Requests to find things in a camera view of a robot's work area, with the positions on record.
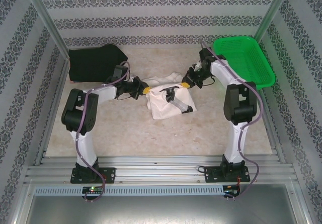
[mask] white cloth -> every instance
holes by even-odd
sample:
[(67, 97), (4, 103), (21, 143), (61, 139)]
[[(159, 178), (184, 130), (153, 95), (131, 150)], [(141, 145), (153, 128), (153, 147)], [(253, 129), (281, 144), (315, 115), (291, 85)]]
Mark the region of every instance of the white cloth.
[[(169, 87), (178, 87), (174, 89), (176, 104), (167, 102), (167, 91), (162, 91)], [(189, 90), (182, 87), (181, 84), (165, 84), (151, 88), (149, 93), (146, 95), (146, 98), (148, 100), (147, 107), (152, 111), (153, 119), (166, 119), (176, 115), (181, 115), (183, 113), (182, 109), (185, 106), (190, 106), (193, 111), (197, 111)]]
[(149, 87), (156, 87), (164, 84), (170, 83), (180, 83), (182, 81), (184, 74), (173, 72), (167, 77), (149, 77), (143, 79), (142, 81), (147, 83)]

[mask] metal sheet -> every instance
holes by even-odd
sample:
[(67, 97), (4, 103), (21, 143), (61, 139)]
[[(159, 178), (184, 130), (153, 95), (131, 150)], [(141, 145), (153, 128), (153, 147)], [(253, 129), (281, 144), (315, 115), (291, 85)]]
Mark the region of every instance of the metal sheet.
[(256, 185), (236, 201), (221, 196), (35, 196), (27, 223), (296, 223), (285, 185)]

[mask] black mounting plate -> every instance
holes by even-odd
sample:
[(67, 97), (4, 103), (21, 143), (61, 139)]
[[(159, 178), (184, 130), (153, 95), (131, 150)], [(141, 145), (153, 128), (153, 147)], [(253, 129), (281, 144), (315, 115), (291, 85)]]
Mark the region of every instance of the black mounting plate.
[(219, 183), (219, 182), (237, 182), (237, 177), (240, 177), (240, 182), (250, 182), (251, 178), (246, 166), (243, 167), (242, 171), (233, 171), (227, 173), (224, 177), (220, 166), (205, 166), (204, 167), (206, 183)]
[[(115, 168), (99, 168), (99, 173), (104, 177), (106, 184), (114, 184), (115, 172)], [(83, 181), (76, 168), (73, 168), (70, 182), (71, 184), (101, 184), (102, 179), (98, 176), (94, 182), (89, 183), (88, 181)]]

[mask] vented metal strip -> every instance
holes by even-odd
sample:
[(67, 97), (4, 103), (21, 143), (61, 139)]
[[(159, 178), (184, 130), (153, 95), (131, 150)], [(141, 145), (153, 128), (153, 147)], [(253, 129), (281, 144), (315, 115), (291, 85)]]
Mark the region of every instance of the vented metal strip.
[[(35, 196), (80, 196), (82, 186), (37, 187)], [(109, 186), (105, 196), (223, 195), (222, 185), (205, 186)]]

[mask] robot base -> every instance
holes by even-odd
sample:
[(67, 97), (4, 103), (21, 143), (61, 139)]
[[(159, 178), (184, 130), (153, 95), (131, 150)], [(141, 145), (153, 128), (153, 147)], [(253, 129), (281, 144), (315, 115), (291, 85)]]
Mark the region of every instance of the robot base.
[(206, 183), (225, 183), (225, 182), (250, 182), (248, 168), (245, 161), (240, 163), (229, 163), (225, 156), (222, 157), (220, 166), (203, 167)]
[[(106, 184), (114, 184), (115, 168), (99, 168), (98, 160), (94, 163), (93, 168), (103, 176)], [(70, 182), (71, 184), (100, 184), (102, 179), (90, 168), (76, 163), (76, 167), (71, 173)]]

